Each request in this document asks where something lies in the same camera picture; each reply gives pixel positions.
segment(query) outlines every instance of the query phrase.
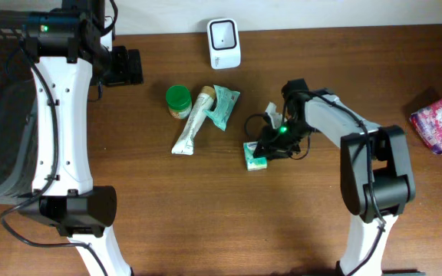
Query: black bracket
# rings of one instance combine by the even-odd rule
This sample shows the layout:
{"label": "black bracket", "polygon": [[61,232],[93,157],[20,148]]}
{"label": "black bracket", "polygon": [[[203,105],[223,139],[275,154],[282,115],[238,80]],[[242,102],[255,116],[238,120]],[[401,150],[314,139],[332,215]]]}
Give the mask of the black bracket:
{"label": "black bracket", "polygon": [[47,177],[44,178],[44,180],[49,180],[49,179],[53,179],[55,181],[59,181],[59,180],[61,180],[61,176],[60,175],[55,175],[55,177],[51,178],[51,175],[47,175]]}
{"label": "black bracket", "polygon": [[[299,141],[317,130],[309,126],[305,119],[305,103],[314,96],[301,91],[308,91],[308,85],[305,79],[290,80],[282,88],[281,93],[284,98],[287,114],[291,117],[285,122],[285,127],[289,132],[281,134],[279,130],[272,128],[269,120],[264,118],[267,126],[262,128],[258,137],[256,150],[253,157],[265,157],[267,160],[284,159],[301,152]],[[312,91],[315,94],[326,95],[333,94],[329,89],[324,88]]]}
{"label": "black bracket", "polygon": [[103,85],[116,87],[144,83],[139,50],[127,50],[124,46],[114,46],[110,57],[110,69],[101,77]]}
{"label": "black bracket", "polygon": [[[335,273],[332,276],[345,276],[341,268],[341,262],[338,261],[335,265]],[[417,270],[406,270],[406,271],[384,271],[384,276],[426,276],[424,272],[419,272]]]}
{"label": "black bracket", "polygon": [[[25,201],[31,194],[21,196]],[[55,227],[59,235],[92,234],[100,238],[111,226],[117,212],[117,194],[112,186],[94,187],[78,195],[70,190],[66,196],[42,196],[37,202],[18,210],[21,215]]]}
{"label": "black bracket", "polygon": [[[371,207],[364,135],[341,138],[341,193],[350,213],[369,223],[376,214]],[[414,175],[405,133],[399,126],[381,127],[370,133],[371,152],[382,169],[373,170],[374,194],[382,215],[400,215],[415,197]]]}

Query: small jar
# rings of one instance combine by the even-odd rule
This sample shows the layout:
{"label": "small jar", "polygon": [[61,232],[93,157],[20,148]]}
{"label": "small jar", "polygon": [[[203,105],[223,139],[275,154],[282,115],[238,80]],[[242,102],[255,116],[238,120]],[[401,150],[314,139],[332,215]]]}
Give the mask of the small jar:
{"label": "small jar", "polygon": [[192,99],[189,90],[182,85],[168,88],[167,104],[173,118],[185,119],[192,110]]}

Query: white wall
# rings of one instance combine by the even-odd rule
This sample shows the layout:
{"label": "white wall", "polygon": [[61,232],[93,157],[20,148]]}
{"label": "white wall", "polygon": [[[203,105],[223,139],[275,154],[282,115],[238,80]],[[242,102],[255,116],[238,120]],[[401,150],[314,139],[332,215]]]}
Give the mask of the white wall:
{"label": "white wall", "polygon": [[[117,33],[206,30],[208,19],[234,18],[240,31],[442,23],[442,0],[116,0]],[[0,9],[49,11],[60,0],[0,0]],[[107,13],[112,15],[110,3]]]}

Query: small box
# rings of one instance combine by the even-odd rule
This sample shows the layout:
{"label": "small box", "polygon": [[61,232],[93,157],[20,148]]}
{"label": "small box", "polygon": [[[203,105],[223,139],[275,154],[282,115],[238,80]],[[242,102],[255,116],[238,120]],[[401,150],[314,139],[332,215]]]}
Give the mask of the small box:
{"label": "small box", "polygon": [[253,153],[257,148],[257,142],[249,142],[243,144],[245,150],[246,168],[248,171],[267,169],[267,159],[265,157],[253,158]]}

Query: teal wrapper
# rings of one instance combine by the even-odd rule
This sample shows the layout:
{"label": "teal wrapper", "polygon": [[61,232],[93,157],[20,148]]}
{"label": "teal wrapper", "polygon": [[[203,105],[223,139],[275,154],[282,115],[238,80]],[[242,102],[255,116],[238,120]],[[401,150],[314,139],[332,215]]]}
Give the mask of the teal wrapper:
{"label": "teal wrapper", "polygon": [[243,144],[243,150],[245,151],[246,169],[249,171],[266,169],[267,159],[265,157],[253,158],[253,153],[257,148],[257,142],[249,142]]}
{"label": "teal wrapper", "polygon": [[217,100],[216,109],[214,111],[204,110],[204,113],[211,118],[217,127],[225,131],[226,123],[233,111],[236,100],[238,100],[239,92],[217,85],[214,86],[214,89],[216,90]]}

